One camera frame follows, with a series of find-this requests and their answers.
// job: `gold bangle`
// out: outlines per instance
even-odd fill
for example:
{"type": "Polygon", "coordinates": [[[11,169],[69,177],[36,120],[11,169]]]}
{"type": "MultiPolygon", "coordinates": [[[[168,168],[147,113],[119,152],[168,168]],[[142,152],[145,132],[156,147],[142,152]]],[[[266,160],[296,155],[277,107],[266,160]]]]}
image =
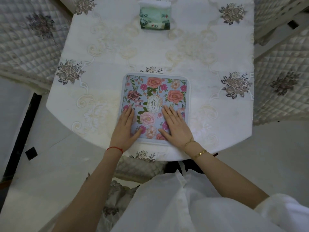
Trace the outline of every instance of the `gold bangle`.
{"type": "Polygon", "coordinates": [[[192,141],[192,138],[193,138],[193,137],[191,137],[190,140],[184,145],[184,150],[186,149],[187,145],[188,145],[190,142],[195,142],[195,141],[192,141]]]}
{"type": "Polygon", "coordinates": [[[194,156],[192,159],[195,160],[197,157],[201,156],[202,154],[204,154],[205,152],[207,152],[207,150],[203,150],[202,152],[198,153],[196,156],[194,156]]]}

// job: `red string bracelet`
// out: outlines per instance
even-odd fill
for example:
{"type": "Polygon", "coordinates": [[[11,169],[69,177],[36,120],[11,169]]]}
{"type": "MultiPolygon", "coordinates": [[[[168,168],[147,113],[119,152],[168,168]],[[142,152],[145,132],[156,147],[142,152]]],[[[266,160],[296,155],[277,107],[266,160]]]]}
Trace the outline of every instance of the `red string bracelet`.
{"type": "Polygon", "coordinates": [[[106,151],[108,151],[110,148],[116,148],[116,149],[120,150],[123,153],[123,150],[121,148],[119,148],[119,147],[109,147],[109,148],[106,149],[106,151]]]}

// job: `table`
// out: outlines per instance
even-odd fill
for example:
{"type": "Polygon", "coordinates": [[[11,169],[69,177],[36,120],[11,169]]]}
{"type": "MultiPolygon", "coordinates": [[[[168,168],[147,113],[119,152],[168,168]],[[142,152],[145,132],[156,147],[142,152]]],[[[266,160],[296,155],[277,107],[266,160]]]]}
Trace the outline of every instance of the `table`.
{"type": "MultiPolygon", "coordinates": [[[[138,0],[79,0],[47,108],[85,140],[107,148],[129,72],[184,76],[189,126],[209,152],[252,134],[253,0],[170,0],[170,30],[140,28],[138,0]]],[[[188,156],[134,143],[124,155],[146,161],[188,156]]]]}

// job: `right hand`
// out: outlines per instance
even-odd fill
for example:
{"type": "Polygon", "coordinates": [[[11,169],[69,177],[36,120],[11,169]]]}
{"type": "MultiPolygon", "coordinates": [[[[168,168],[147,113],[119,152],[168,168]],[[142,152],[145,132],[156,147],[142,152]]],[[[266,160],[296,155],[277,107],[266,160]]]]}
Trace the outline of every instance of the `right hand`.
{"type": "Polygon", "coordinates": [[[173,107],[164,105],[162,108],[162,113],[172,135],[169,135],[164,129],[158,129],[159,132],[174,146],[182,149],[184,151],[186,143],[194,141],[193,135],[190,128],[184,121],[179,110],[175,112],[173,107]]]}

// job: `floral box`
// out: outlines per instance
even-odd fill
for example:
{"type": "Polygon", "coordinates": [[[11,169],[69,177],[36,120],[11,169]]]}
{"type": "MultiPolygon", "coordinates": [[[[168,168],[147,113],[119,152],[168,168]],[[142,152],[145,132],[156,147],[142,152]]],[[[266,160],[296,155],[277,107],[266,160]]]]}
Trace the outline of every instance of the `floral box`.
{"type": "Polygon", "coordinates": [[[131,133],[142,129],[137,141],[167,144],[168,141],[158,129],[170,133],[167,122],[161,112],[163,105],[180,110],[184,120],[188,121],[189,82],[187,78],[153,73],[129,73],[122,85],[119,116],[124,109],[132,106],[135,110],[131,133]]]}

